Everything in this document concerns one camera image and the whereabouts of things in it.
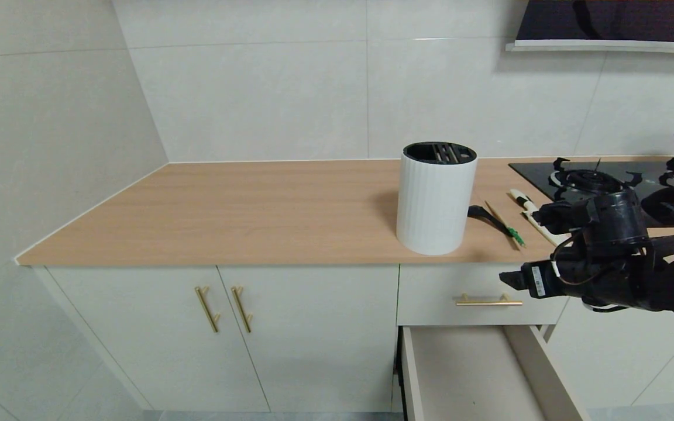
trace floor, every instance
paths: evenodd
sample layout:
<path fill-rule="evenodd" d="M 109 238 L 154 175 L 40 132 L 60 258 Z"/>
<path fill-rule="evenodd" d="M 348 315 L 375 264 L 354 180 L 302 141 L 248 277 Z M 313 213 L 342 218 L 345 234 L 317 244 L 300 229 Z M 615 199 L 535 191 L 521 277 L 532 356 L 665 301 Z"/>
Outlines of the floor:
<path fill-rule="evenodd" d="M 589 410 L 592 421 L 674 421 L 674 404 Z M 401 413 L 146 411 L 145 421 L 403 421 Z"/>

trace chopsticks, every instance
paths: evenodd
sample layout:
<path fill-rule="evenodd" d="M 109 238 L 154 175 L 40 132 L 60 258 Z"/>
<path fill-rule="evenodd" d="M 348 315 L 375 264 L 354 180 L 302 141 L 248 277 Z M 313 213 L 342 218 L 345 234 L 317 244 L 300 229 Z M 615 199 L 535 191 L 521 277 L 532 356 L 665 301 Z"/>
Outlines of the chopsticks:
<path fill-rule="evenodd" d="M 522 247 L 524 247 L 524 248 L 527 248 L 527 245 L 524 243 L 524 240 L 523 240 L 522 237 L 519 235 L 519 233 L 517 232 L 517 230 L 513 229 L 513 227 L 511 227 L 511 226 L 506 222 L 506 220 L 503 219 L 503 216 L 501 216 L 501 214 L 498 213 L 498 212 L 496 211 L 496 209 L 495 209 L 495 208 L 494 208 L 494 207 L 493 207 L 487 200 L 485 201 L 485 205 L 487 206 L 487 208 L 490 209 L 490 213 L 492 213 L 493 216 L 495 216 L 499 221 L 501 221 L 501 223 L 503 223 L 503 224 L 506 226 L 506 229 L 507 229 L 508 232 L 511 234 L 511 237 L 513 237 L 514 240 L 516 240 L 517 244 L 519 244 L 519 246 L 522 246 Z"/>

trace label sticker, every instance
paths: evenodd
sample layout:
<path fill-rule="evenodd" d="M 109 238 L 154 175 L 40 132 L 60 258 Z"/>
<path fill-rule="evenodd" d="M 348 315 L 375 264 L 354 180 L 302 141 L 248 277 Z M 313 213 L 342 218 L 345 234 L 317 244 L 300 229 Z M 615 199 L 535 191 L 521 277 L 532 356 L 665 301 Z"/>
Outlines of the label sticker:
<path fill-rule="evenodd" d="M 537 287 L 537 296 L 545 296 L 545 285 L 542 284 L 542 275 L 540 268 L 532 266 L 532 277 L 535 278 L 535 287 Z"/>

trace kitchen counter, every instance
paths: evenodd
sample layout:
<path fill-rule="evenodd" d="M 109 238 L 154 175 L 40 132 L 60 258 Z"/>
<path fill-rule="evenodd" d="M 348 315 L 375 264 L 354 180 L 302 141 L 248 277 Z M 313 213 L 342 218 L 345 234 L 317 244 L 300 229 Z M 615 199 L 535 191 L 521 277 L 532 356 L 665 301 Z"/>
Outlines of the kitchen counter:
<path fill-rule="evenodd" d="M 666 160 L 667 157 L 609 158 Z M 423 256 L 397 240 L 398 160 L 177 163 L 62 227 L 17 262 L 64 266 L 523 262 L 553 246 L 506 194 L 550 202 L 508 167 L 553 158 L 481 159 L 472 203 L 489 201 L 527 242 L 470 218 L 462 246 Z M 674 229 L 652 229 L 653 236 Z"/>

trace range hood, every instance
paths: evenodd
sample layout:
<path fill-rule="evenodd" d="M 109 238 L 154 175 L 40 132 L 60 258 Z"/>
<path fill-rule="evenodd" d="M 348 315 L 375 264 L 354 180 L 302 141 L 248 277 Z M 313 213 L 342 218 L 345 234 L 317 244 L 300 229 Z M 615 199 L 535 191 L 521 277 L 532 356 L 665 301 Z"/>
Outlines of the range hood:
<path fill-rule="evenodd" d="M 674 53 L 674 0 L 530 0 L 506 50 Z"/>

